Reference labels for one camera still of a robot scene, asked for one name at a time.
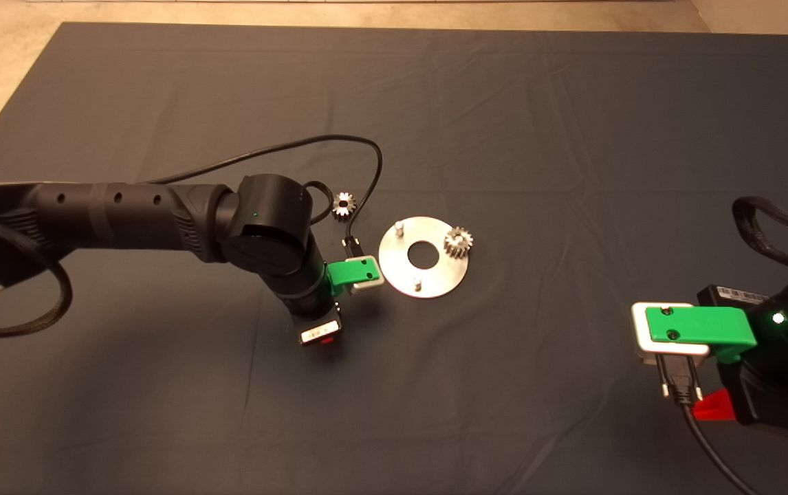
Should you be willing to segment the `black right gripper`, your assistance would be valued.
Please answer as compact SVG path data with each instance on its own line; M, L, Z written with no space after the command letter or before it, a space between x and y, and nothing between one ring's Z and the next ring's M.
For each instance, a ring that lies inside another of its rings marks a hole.
M716 363L724 389L696 401L693 419L788 433L788 285L770 297L709 285L698 301L743 310L756 345L736 362Z

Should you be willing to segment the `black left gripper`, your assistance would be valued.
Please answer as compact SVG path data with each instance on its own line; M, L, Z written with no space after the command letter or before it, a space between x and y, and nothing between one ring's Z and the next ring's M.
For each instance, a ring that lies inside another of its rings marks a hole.
M344 329L340 304L334 302L323 316L307 318L296 316L296 335L302 346L331 344Z

